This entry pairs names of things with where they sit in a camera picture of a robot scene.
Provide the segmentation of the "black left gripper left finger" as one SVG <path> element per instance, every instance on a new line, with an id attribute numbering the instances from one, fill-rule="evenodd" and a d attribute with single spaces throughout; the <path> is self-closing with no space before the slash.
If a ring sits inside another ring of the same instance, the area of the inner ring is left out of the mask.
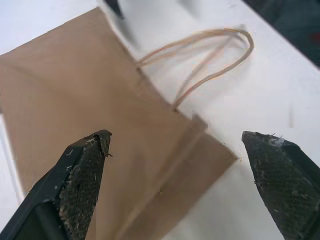
<path id="1" fill-rule="evenodd" d="M 112 133 L 69 145 L 0 232 L 0 240 L 85 240 L 98 201 Z"/>

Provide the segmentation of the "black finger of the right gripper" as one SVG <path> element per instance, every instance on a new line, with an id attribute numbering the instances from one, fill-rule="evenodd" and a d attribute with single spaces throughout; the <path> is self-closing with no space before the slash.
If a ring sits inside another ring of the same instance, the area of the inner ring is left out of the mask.
<path id="1" fill-rule="evenodd" d="M 104 0 L 104 2 L 109 6 L 109 8 L 115 13 L 118 18 L 124 19 L 119 0 Z"/>

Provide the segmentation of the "brown paper bag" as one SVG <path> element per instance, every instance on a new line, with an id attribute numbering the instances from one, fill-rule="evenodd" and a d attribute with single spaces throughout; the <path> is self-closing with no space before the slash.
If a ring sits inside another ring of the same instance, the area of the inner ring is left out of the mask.
<path id="1" fill-rule="evenodd" d="M 162 240 L 237 158 L 199 116 L 177 112 L 196 85 L 168 105 L 140 68 L 225 35 L 249 48 L 211 80 L 252 53 L 247 31 L 205 30 L 134 62 L 95 8 L 0 55 L 0 108 L 27 194 L 69 145 L 107 130 L 110 155 L 85 240 Z"/>

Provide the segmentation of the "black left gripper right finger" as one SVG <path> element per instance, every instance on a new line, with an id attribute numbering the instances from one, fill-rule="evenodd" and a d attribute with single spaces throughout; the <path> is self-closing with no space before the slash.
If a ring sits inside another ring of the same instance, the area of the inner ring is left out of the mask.
<path id="1" fill-rule="evenodd" d="M 285 240 L 320 240 L 320 167 L 281 137 L 244 131 L 254 183 Z"/>

